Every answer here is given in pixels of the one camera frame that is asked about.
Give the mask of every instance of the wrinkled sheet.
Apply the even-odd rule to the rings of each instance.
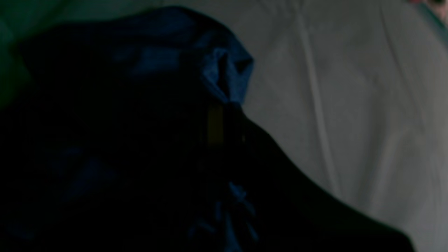
[[[303,173],[418,251],[448,250],[447,42],[404,1],[10,0],[1,42],[172,4],[241,39],[256,62],[243,109]],[[20,71],[1,50],[2,71]]]

